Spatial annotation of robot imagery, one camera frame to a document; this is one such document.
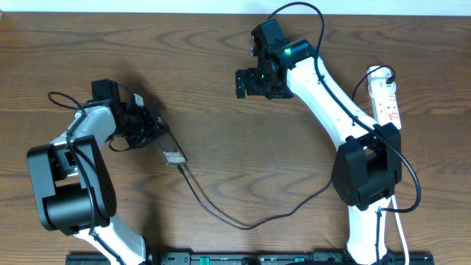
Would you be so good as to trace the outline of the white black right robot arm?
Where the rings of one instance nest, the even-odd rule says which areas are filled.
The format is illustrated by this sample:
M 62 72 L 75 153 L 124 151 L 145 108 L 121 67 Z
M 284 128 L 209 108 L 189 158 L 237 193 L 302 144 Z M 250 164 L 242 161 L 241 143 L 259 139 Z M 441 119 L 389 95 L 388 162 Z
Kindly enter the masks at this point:
M 251 32 L 254 68 L 235 73 L 236 96 L 290 99 L 298 96 L 319 120 L 336 148 L 331 181 L 348 206 L 347 252 L 357 264 L 376 264 L 387 254 L 387 208 L 402 179 L 399 130 L 361 110 L 328 73 L 305 39 L 291 41 L 270 19 Z

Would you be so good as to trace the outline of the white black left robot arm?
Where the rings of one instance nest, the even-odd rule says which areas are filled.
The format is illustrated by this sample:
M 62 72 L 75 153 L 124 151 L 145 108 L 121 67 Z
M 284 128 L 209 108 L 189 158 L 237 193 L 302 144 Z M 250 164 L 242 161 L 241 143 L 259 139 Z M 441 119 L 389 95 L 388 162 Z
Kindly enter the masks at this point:
M 142 148 L 169 127 L 136 93 L 123 102 L 117 82 L 101 79 L 91 87 L 91 100 L 70 106 L 74 120 L 65 132 L 26 155 L 40 223 L 88 242 L 112 264 L 159 264 L 147 240 L 116 213 L 101 150 L 117 137 L 129 149 Z

